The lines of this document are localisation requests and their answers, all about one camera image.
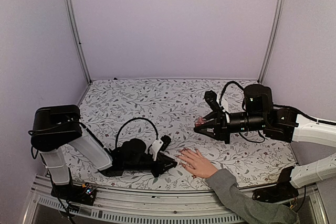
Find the grey sleeved forearm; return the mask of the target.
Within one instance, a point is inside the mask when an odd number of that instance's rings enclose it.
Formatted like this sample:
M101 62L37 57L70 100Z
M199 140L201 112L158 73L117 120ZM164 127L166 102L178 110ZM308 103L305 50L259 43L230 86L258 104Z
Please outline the grey sleeved forearm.
M282 204L255 201L236 186L236 177L226 169L220 169L206 179L221 203L247 223L299 223L296 212Z

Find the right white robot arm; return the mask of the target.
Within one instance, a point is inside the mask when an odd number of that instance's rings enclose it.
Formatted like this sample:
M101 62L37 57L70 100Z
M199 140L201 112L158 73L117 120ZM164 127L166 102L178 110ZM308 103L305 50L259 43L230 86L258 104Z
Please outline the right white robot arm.
M243 112L229 113L226 100L213 91L204 99L212 112L195 121L194 131L230 143L232 133L263 131L272 140L307 142L335 147L335 122L313 118L302 111L272 101L269 87L251 84L243 89Z

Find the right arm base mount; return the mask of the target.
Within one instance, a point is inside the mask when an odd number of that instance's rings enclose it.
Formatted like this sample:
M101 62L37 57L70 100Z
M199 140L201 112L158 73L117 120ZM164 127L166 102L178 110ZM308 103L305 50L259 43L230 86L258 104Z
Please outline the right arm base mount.
M275 203L298 197L298 190L290 183L293 169L293 166L283 169L274 186L254 190L252 199L260 202Z

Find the person's bare hand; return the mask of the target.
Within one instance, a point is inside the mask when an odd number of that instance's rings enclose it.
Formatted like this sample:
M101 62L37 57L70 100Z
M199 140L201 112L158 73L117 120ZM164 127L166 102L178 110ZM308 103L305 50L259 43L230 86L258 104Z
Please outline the person's bare hand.
M199 178L210 178L218 171L199 150L184 148L175 157L181 160L181 165L186 171Z

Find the glitter nail polish bottle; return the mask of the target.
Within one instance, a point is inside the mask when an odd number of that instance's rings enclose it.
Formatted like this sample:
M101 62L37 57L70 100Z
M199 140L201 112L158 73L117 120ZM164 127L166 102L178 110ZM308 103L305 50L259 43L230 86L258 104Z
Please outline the glitter nail polish bottle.
M204 125L205 123L207 123L207 119L204 119L200 116L198 119L195 120L195 127L199 127L201 125Z

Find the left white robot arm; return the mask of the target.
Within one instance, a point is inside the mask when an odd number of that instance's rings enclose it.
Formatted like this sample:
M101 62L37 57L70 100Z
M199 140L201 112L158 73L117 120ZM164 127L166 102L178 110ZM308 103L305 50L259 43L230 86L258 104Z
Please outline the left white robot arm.
M104 147L81 122L80 110L76 105L38 109L33 128L28 133L32 147L41 153L45 161L52 182L67 200L73 200L78 195L78 188L71 183L71 172L61 150L67 144L85 156L105 177L121 176L126 170L148 170L157 178L177 166L173 158L163 153L171 142L167 135L157 136L150 145L132 138L114 149Z

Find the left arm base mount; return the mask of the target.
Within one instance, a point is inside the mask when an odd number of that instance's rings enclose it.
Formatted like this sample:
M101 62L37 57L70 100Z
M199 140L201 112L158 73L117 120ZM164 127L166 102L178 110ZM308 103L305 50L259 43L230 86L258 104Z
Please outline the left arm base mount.
M63 199L66 202L75 202L83 205L93 206L96 199L96 187L94 184L84 183L82 185L74 185L70 170L67 170L66 179L61 179L61 183L56 184L53 175L50 174L52 184L51 195Z

